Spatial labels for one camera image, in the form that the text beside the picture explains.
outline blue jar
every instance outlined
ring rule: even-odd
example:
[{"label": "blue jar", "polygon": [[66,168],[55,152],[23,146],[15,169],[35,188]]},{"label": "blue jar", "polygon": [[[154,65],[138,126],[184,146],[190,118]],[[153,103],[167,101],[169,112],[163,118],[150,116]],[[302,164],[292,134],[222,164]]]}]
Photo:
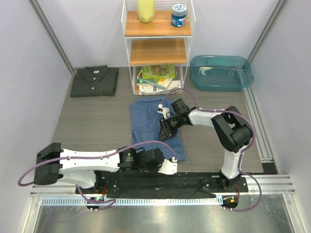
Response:
[{"label": "blue jar", "polygon": [[182,27],[186,23],[187,7],[183,4],[176,4],[172,9],[171,24],[174,27]]}]

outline jar lid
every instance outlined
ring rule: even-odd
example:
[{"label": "jar lid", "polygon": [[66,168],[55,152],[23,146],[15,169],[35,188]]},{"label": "jar lid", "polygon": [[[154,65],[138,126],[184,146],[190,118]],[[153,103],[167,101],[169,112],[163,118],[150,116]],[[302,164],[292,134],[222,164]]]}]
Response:
[{"label": "jar lid", "polygon": [[173,11],[176,13],[185,12],[187,10],[187,7],[183,4],[176,4],[173,6]]}]

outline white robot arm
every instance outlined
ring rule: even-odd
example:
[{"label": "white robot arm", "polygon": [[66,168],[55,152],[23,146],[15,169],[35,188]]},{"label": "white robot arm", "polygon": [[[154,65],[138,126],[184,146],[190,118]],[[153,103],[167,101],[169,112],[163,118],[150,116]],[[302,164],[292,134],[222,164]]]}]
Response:
[{"label": "white robot arm", "polygon": [[[49,159],[65,157],[58,163],[49,163],[35,169],[34,184],[49,185],[66,182],[78,185],[83,189],[89,189],[101,180],[95,171],[127,172],[154,171],[166,175],[177,172],[177,160],[164,158],[160,149],[136,152],[130,148],[110,157],[104,157],[117,152],[117,150],[103,152],[73,151],[61,149],[60,143],[52,143],[37,154],[36,163]],[[102,159],[88,159],[90,157],[103,157]]]},{"label": "white robot arm", "polygon": [[[220,177],[224,178],[226,186],[234,185],[239,179],[239,157],[241,151],[250,143],[252,131],[250,126],[241,117],[228,113],[210,113],[189,108],[182,99],[172,103],[176,114],[171,116],[169,109],[161,104],[158,113],[163,114],[160,120],[160,141],[174,136],[177,129],[183,125],[205,125],[215,128],[222,146],[225,148],[224,164],[220,171]],[[230,106],[226,110],[240,114],[238,109]]]}]

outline teal plastic tray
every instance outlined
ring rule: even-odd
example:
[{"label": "teal plastic tray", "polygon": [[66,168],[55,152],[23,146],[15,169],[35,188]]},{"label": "teal plastic tray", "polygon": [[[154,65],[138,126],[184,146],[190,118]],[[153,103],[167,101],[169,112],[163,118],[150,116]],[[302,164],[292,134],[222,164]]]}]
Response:
[{"label": "teal plastic tray", "polygon": [[254,82],[249,62],[236,56],[196,56],[190,77],[201,91],[241,91]]}]

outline black cloth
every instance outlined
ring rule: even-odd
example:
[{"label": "black cloth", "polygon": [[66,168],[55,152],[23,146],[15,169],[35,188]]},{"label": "black cloth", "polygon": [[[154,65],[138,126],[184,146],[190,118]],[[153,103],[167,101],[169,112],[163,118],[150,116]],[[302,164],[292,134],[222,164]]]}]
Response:
[{"label": "black cloth", "polygon": [[118,74],[118,68],[107,66],[78,69],[73,78],[70,96],[114,96]]}]

